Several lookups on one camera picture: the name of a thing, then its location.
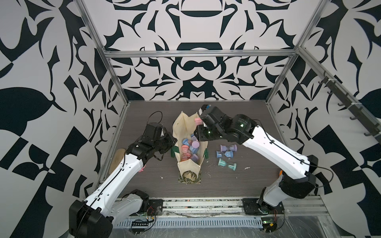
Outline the pink hourglass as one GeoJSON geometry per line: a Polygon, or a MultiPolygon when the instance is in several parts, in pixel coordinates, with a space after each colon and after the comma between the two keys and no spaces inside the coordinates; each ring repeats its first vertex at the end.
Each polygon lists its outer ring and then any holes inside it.
{"type": "Polygon", "coordinates": [[[200,125],[203,125],[203,121],[201,118],[195,118],[194,119],[194,123],[196,126],[200,126],[200,125]]]}
{"type": "Polygon", "coordinates": [[[182,145],[181,146],[181,153],[183,155],[187,155],[187,154],[190,154],[190,148],[188,145],[182,145]]]}

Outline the purple hourglass cluster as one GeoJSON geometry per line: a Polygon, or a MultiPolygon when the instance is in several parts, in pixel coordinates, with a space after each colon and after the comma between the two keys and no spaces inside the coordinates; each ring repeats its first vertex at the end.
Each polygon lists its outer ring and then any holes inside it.
{"type": "Polygon", "coordinates": [[[191,146],[193,148],[199,148],[199,145],[200,145],[200,143],[199,143],[197,137],[194,134],[192,134],[191,135],[191,146]]]}

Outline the pink hourglass front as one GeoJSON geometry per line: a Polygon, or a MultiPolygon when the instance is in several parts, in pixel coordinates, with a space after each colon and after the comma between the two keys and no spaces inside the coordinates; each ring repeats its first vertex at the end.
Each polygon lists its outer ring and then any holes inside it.
{"type": "Polygon", "coordinates": [[[183,155],[187,155],[187,154],[190,154],[190,148],[188,145],[182,145],[181,146],[181,153],[183,155]]]}

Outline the light blue hourglass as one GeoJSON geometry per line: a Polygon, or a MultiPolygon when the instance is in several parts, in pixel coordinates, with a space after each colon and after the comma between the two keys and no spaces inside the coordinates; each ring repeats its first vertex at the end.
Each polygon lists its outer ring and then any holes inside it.
{"type": "Polygon", "coordinates": [[[223,156],[225,156],[226,158],[233,158],[234,157],[234,153],[233,151],[225,151],[225,152],[222,152],[222,151],[216,151],[216,157],[217,158],[222,158],[223,156]]]}

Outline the green hourglass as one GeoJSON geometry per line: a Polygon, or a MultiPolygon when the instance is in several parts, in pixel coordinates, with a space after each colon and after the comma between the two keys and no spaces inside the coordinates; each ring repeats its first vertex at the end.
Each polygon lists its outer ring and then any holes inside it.
{"type": "Polygon", "coordinates": [[[218,160],[218,166],[223,167],[223,168],[228,168],[228,169],[233,170],[233,171],[236,171],[236,168],[237,168],[236,163],[226,162],[221,158],[218,160]]]}

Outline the cream canvas tote bag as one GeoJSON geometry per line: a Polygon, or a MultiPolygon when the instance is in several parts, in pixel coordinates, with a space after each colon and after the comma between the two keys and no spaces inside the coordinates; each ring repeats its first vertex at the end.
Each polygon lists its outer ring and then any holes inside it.
{"type": "Polygon", "coordinates": [[[172,126],[173,137],[177,139],[177,143],[172,148],[171,156],[177,159],[179,182],[187,184],[201,183],[201,166],[204,160],[208,158],[207,142],[199,141],[199,148],[191,146],[191,135],[194,134],[196,129],[195,118],[200,118],[197,113],[188,116],[181,112],[172,126]],[[189,146],[190,154],[183,155],[181,153],[182,145],[189,146]]]}

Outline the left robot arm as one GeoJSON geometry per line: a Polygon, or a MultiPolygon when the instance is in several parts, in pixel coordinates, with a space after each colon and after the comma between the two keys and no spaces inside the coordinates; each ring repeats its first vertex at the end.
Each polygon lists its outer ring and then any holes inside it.
{"type": "Polygon", "coordinates": [[[107,179],[84,201],[69,208],[69,234],[74,238],[108,238],[115,225],[147,204],[148,194],[138,189],[117,202],[123,189],[156,153],[164,155],[177,142],[165,126],[148,123],[143,134],[126,150],[107,179]]]}

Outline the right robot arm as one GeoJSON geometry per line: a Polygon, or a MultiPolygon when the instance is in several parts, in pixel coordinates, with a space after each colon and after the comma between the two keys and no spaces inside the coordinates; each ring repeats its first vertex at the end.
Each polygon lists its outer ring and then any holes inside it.
{"type": "Polygon", "coordinates": [[[303,199],[319,188],[314,171],[319,168],[316,156],[304,156],[270,136],[259,120],[237,114],[229,117],[219,108],[203,105],[199,109],[201,124],[194,135],[199,141],[224,139],[252,149],[281,170],[278,179],[265,187],[256,201],[243,200],[247,215],[274,214],[287,198],[303,199]]]}

